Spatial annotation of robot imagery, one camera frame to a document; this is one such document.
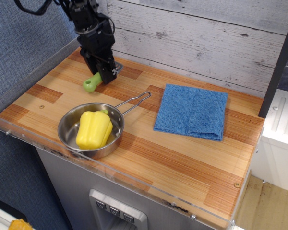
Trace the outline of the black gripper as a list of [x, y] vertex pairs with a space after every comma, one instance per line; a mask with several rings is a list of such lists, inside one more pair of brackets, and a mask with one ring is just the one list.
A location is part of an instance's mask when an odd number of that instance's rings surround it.
[[80, 37], [81, 56], [93, 75], [99, 72], [104, 84], [109, 84], [117, 77], [117, 69], [112, 53], [115, 43], [113, 21], [98, 13], [91, 18], [84, 17], [77, 21], [75, 31]]

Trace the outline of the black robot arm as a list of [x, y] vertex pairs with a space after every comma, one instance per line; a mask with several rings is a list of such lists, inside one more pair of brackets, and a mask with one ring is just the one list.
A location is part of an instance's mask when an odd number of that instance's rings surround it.
[[104, 84], [116, 79], [118, 68], [112, 53], [115, 25], [98, 12], [95, 0], [55, 0], [74, 24], [80, 54], [93, 74], [99, 73]]

